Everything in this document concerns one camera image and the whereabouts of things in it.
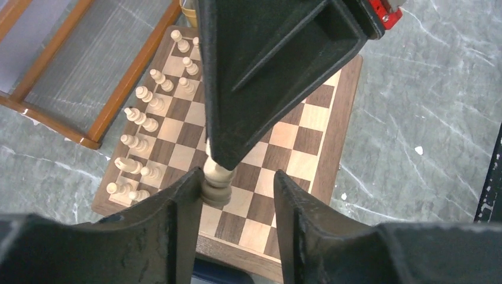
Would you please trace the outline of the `white bishop chess piece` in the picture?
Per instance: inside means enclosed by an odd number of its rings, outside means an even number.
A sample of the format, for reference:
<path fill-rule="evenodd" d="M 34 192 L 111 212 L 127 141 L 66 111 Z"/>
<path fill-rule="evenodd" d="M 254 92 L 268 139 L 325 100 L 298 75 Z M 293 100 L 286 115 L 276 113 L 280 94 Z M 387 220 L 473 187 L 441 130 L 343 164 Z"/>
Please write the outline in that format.
<path fill-rule="evenodd" d="M 142 126 L 148 132 L 154 132 L 159 127 L 159 123 L 155 119 L 147 117 L 137 108 L 128 107 L 124 109 L 124 112 L 129 121 Z"/>

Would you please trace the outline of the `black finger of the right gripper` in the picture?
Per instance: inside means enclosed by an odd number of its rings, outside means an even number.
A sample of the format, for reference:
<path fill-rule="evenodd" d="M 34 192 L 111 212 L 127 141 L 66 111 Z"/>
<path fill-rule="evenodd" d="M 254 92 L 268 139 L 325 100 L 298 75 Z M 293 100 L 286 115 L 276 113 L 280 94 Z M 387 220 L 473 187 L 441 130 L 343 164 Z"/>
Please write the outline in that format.
<path fill-rule="evenodd" d="M 233 170 L 385 27 L 369 1 L 198 1 L 211 157 Z"/>

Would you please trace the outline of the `white chess pawn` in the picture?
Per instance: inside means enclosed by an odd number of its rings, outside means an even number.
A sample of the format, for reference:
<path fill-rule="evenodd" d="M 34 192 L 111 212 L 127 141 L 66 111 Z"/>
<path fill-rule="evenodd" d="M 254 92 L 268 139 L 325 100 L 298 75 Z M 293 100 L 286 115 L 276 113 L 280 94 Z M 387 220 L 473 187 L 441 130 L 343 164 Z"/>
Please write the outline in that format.
<path fill-rule="evenodd" d="M 128 197 L 132 201 L 140 202 L 150 196 L 150 193 L 146 190 L 131 191 L 128 193 Z"/>

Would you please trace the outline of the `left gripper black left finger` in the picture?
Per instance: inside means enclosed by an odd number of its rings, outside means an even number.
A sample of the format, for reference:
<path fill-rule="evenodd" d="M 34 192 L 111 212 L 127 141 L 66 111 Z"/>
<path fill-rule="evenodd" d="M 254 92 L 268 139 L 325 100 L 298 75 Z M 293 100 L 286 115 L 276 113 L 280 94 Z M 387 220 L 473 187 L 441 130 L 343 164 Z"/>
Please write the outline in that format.
<path fill-rule="evenodd" d="M 97 222 L 67 225 L 37 214 L 1 215 L 1 282 L 189 283 L 203 178 L 195 167 Z"/>

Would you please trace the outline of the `white knight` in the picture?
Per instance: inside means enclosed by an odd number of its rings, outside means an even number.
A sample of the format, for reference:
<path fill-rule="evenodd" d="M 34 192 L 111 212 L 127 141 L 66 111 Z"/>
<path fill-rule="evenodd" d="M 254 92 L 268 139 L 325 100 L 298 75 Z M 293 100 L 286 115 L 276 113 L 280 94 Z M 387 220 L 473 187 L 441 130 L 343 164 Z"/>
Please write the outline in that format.
<path fill-rule="evenodd" d="M 132 173 L 132 174 L 139 174 L 141 172 L 141 169 L 143 168 L 143 164 L 129 158 L 125 157 L 118 157 L 114 160 L 114 164 L 116 167 L 123 172 L 127 173 Z"/>

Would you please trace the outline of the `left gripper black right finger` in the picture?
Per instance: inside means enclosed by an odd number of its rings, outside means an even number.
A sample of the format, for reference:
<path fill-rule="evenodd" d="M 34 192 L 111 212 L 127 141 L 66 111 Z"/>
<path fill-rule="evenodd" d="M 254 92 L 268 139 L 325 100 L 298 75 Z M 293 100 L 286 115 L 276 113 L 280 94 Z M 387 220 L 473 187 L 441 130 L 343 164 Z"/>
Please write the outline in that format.
<path fill-rule="evenodd" d="M 353 220 L 279 170 L 273 180 L 285 283 L 500 283 L 501 225 Z"/>

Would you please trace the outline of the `white pawn second row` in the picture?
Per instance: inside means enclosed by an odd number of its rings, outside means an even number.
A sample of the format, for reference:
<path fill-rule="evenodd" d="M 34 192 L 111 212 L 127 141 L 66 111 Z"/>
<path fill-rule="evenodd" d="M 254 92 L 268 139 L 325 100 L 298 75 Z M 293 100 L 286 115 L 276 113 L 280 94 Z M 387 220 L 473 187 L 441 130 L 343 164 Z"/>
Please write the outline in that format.
<path fill-rule="evenodd" d="M 144 166 L 142 167 L 140 173 L 143 177 L 149 179 L 159 179 L 161 175 L 160 169 L 154 166 L 153 167 Z"/>
<path fill-rule="evenodd" d="M 188 95 L 194 95 L 196 92 L 195 86 L 185 77 L 179 79 L 179 85 Z"/>

